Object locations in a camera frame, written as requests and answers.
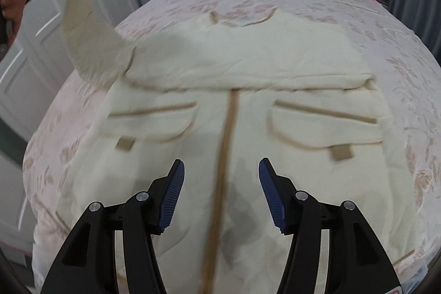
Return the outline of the cream quilted jacket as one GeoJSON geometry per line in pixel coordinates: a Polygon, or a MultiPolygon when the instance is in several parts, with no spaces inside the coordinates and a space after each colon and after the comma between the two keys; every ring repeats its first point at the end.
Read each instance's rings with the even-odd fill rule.
{"type": "Polygon", "coordinates": [[[290,236],[271,219],[258,174],[275,170],[318,201],[353,201],[392,262],[416,247],[403,140],[344,29],[283,10],[215,11],[124,39],[92,0],[62,21],[81,77],[106,95],[67,169],[26,181],[34,257],[50,266],[87,206],[123,203],[185,164],[172,222],[153,239],[168,293],[273,293],[290,236]]]}

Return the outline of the white panelled wardrobe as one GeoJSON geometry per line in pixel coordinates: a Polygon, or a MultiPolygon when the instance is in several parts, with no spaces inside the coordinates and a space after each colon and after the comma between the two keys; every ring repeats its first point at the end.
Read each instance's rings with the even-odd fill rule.
{"type": "MultiPolygon", "coordinates": [[[[1,61],[1,123],[9,129],[1,142],[10,151],[1,154],[1,249],[22,266],[31,256],[36,219],[22,180],[23,149],[29,142],[59,89],[73,71],[61,20],[66,0],[31,0],[12,48],[1,61]]],[[[138,0],[93,0],[100,15],[118,25],[138,8],[138,0]]]]}

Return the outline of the pink butterfly bedspread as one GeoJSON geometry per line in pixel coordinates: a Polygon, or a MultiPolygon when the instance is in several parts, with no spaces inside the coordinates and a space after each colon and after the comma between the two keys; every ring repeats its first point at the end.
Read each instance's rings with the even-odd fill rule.
{"type": "MultiPolygon", "coordinates": [[[[102,19],[93,0],[92,6],[102,19]]],[[[423,277],[440,249],[440,66],[419,37],[382,5],[373,0],[152,0],[112,28],[124,39],[144,41],[209,11],[239,20],[273,9],[338,25],[374,73],[403,140],[416,200],[416,247],[392,264],[402,282],[423,277]]],[[[26,192],[28,179],[67,169],[67,152],[88,132],[105,95],[105,87],[87,82],[74,69],[26,149],[26,192]]],[[[33,246],[37,288],[43,287],[51,265],[34,257],[33,246]]]]}

